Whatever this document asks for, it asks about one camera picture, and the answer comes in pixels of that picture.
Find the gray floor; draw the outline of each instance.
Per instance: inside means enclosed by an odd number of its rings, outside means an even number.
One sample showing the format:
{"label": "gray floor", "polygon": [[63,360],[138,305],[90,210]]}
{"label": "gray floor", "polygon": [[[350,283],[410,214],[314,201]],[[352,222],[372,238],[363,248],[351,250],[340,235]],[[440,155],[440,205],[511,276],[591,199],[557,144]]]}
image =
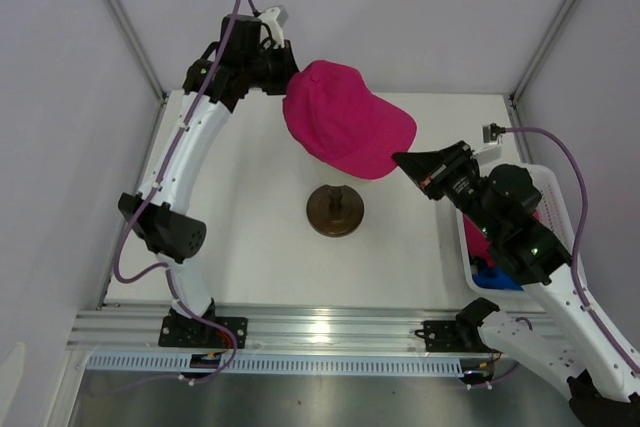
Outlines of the gray floor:
{"label": "gray floor", "polygon": [[71,426],[580,425],[564,399],[525,369],[492,391],[467,392],[455,379],[222,375],[192,388],[161,380],[102,394],[149,375],[92,372]]}

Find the metal base plate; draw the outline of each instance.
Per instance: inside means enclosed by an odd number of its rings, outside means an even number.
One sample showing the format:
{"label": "metal base plate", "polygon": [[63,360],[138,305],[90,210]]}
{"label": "metal base plate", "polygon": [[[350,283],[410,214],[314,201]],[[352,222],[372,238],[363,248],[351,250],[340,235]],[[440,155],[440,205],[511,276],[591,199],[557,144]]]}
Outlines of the metal base plate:
{"label": "metal base plate", "polygon": [[[249,323],[246,317],[215,317],[212,315],[203,317],[223,325],[233,332],[238,341],[238,349],[244,349]],[[162,320],[158,345],[160,347],[190,349],[228,349],[230,347],[229,341],[224,335],[221,335],[220,331],[207,327],[197,320],[183,317],[173,309]]]}

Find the black bracket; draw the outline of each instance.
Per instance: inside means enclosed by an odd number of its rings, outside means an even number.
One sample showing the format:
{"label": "black bracket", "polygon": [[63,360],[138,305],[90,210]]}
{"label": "black bracket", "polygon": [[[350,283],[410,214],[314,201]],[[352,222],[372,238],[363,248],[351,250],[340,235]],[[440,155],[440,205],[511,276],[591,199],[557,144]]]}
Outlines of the black bracket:
{"label": "black bracket", "polygon": [[[120,196],[118,209],[129,221],[142,203],[142,196],[126,192]],[[133,231],[154,254],[164,254],[181,264],[196,255],[204,243],[207,226],[186,215],[172,212],[168,204],[149,204],[138,217]]]}
{"label": "black bracket", "polygon": [[482,297],[474,300],[456,315],[455,320],[425,320],[415,335],[424,339],[427,352],[490,353],[478,334],[486,317],[500,308]]}
{"label": "black bracket", "polygon": [[[249,321],[246,317],[216,317],[215,306],[212,303],[202,318],[229,329],[238,341],[238,349],[244,349],[249,327]],[[169,310],[169,315],[162,320],[160,338],[158,339],[160,347],[230,349],[230,344],[231,339],[222,331],[184,317],[174,309]]]}
{"label": "black bracket", "polygon": [[640,425],[640,395],[629,396],[629,402],[609,400],[598,392],[588,371],[567,379],[571,391],[569,407],[585,427],[638,427]]}
{"label": "black bracket", "polygon": [[416,337],[424,340],[427,352],[472,352],[490,353],[491,349],[478,339],[477,342],[469,342],[460,335],[455,320],[425,320],[422,329],[414,332]]}

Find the black mounting clamp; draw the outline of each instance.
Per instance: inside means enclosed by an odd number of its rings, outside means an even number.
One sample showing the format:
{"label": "black mounting clamp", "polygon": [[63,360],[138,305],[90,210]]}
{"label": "black mounting clamp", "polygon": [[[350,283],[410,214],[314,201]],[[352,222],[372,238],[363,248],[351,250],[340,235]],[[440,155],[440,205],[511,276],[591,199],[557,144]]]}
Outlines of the black mounting clamp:
{"label": "black mounting clamp", "polygon": [[471,302],[456,315],[455,320],[425,320],[422,329],[414,332],[424,340],[427,352],[433,353],[491,353],[478,334],[482,320],[498,312],[493,302],[479,298]]}
{"label": "black mounting clamp", "polygon": [[[249,320],[246,317],[216,317],[215,303],[212,301],[202,318],[222,325],[236,337],[238,349],[244,349]],[[198,320],[180,315],[173,308],[162,319],[160,347],[180,347],[189,349],[231,349],[231,339],[221,330]]]}

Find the white cable tray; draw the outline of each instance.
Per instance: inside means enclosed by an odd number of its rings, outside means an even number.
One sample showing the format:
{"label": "white cable tray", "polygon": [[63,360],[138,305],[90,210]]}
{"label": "white cable tray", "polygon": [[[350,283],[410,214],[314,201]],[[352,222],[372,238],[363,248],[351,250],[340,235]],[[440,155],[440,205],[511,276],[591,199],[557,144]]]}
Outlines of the white cable tray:
{"label": "white cable tray", "polygon": [[[96,352],[88,370],[200,372],[189,366],[191,354],[154,352]],[[458,358],[353,357],[333,355],[238,354],[226,370],[234,374],[357,375],[392,377],[462,377]]]}

